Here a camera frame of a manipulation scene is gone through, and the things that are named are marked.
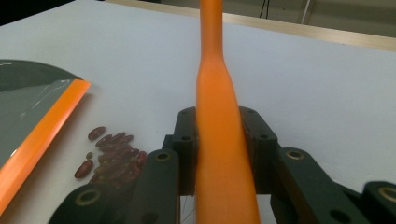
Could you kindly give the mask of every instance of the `orange plastic strip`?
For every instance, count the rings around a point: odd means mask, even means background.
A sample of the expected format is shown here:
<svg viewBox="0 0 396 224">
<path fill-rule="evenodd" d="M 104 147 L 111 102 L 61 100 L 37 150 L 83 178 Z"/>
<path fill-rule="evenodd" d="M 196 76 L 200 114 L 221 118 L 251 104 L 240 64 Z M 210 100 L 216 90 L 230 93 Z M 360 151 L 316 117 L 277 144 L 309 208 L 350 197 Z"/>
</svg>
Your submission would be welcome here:
<svg viewBox="0 0 396 224">
<path fill-rule="evenodd" d="M 0 170 L 0 216 L 90 87 L 73 80 Z"/>
</svg>

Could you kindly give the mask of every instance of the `orange rod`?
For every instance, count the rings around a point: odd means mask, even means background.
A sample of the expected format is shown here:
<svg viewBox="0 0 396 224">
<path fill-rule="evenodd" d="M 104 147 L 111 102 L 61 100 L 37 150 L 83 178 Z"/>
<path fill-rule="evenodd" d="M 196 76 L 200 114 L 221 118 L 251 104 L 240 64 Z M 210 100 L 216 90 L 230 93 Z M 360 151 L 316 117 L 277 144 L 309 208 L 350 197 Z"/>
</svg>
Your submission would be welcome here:
<svg viewBox="0 0 396 224">
<path fill-rule="evenodd" d="M 222 1 L 201 0 L 197 77 L 197 223 L 260 223 L 248 150 L 222 55 Z"/>
</svg>

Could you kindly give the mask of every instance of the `white table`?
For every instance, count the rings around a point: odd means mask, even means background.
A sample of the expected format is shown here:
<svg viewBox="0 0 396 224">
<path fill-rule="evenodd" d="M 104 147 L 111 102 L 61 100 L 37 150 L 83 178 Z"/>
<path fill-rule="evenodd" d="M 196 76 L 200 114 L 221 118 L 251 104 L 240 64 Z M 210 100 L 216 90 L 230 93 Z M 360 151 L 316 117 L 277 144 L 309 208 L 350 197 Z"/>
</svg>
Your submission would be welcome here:
<svg viewBox="0 0 396 224">
<path fill-rule="evenodd" d="M 173 132 L 177 112 L 195 105 L 199 20 L 153 9 L 80 0 L 0 27 L 0 58 L 52 64 L 92 83 L 0 223 L 46 223 L 88 181 L 73 174 L 95 151 L 92 128 L 133 133 L 133 145 L 150 152 Z M 396 183 L 396 52 L 380 50 L 395 49 L 395 40 L 371 49 L 251 26 L 224 24 L 239 104 L 257 110 L 281 146 L 309 152 L 333 180 L 357 191 L 367 181 Z M 272 223 L 267 198 L 259 203 L 262 222 Z"/>
</svg>

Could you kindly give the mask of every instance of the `floor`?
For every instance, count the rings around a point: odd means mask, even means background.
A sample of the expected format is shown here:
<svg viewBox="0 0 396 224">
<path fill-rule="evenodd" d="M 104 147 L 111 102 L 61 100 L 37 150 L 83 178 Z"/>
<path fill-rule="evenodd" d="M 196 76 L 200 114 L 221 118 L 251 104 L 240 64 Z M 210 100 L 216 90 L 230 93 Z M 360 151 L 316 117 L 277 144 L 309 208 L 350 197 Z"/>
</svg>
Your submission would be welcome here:
<svg viewBox="0 0 396 224">
<path fill-rule="evenodd" d="M 162 0 L 199 8 L 199 0 Z M 274 21 L 396 37 L 394 0 L 223 0 L 223 11 Z"/>
</svg>

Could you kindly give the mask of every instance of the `table edge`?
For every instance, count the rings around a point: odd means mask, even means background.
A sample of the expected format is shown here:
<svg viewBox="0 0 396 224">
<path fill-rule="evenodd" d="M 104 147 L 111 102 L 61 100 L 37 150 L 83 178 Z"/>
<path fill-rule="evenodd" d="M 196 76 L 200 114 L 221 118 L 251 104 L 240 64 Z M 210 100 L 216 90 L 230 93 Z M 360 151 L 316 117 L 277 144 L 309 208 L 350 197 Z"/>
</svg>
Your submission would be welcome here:
<svg viewBox="0 0 396 224">
<path fill-rule="evenodd" d="M 196 18 L 199 17 L 199 9 L 196 8 L 169 6 L 136 0 L 106 0 L 106 2 L 183 16 L 191 16 Z M 288 35 L 298 35 L 333 43 L 366 47 L 371 49 L 396 51 L 396 38 L 388 36 L 360 34 L 349 31 L 334 30 L 283 21 L 271 21 L 228 13 L 223 13 L 223 20 L 224 22 L 228 23 L 239 24 Z"/>
</svg>

